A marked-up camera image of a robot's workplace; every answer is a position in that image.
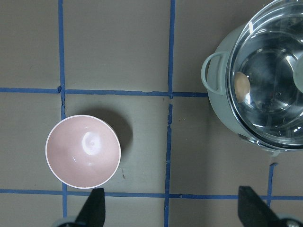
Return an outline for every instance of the egg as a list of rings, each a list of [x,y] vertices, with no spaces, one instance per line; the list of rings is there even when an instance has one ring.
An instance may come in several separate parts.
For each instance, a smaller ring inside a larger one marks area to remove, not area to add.
[[[238,103],[244,102],[246,95],[250,93],[250,81],[247,76],[242,72],[236,72],[234,86]]]

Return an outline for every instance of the tiled surface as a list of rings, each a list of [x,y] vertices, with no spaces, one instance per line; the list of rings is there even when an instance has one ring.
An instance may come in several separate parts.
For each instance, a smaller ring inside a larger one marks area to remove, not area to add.
[[[240,141],[200,82],[203,60],[266,3],[2,2],[0,226],[79,212],[89,190],[62,185],[45,160],[49,131],[74,114],[107,121],[122,145],[106,227],[241,226],[239,185],[303,219],[302,153],[273,158]]]
[[[105,190],[164,193],[168,102],[167,97],[66,96],[67,116],[103,119],[120,140],[121,162]]]
[[[69,216],[77,215],[86,199],[86,196],[69,196]],[[162,226],[163,203],[161,198],[106,197],[104,226]]]
[[[60,120],[59,94],[0,93],[0,188],[61,190],[45,162],[45,141]]]
[[[64,2],[67,89],[167,91],[169,1]]]
[[[200,77],[205,58],[220,41],[270,0],[177,0],[174,42],[174,91],[206,92]]]
[[[250,185],[267,193],[270,158],[240,141],[216,117],[208,99],[173,99],[170,192],[236,194]]]
[[[62,217],[62,197],[0,193],[0,226],[50,227]]]
[[[57,1],[2,0],[0,26],[0,87],[57,87]]]
[[[291,217],[303,221],[303,201],[277,201],[271,202],[270,208],[280,216],[291,214]]]
[[[303,196],[303,153],[280,154],[273,161],[278,163],[273,178],[273,195]]]
[[[169,226],[241,227],[236,200],[170,199]]]

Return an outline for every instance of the bowl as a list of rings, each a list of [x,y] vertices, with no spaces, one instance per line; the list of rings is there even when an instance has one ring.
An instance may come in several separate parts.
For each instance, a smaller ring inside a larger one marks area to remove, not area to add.
[[[51,130],[45,156],[60,181],[74,188],[89,189],[103,185],[115,174],[121,147],[116,133],[105,121],[75,115]]]

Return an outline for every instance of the pot lid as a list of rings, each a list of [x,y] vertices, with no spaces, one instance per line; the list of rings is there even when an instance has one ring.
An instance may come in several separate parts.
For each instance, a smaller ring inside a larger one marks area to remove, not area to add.
[[[303,1],[276,0],[244,27],[227,90],[241,124],[282,149],[303,149]]]

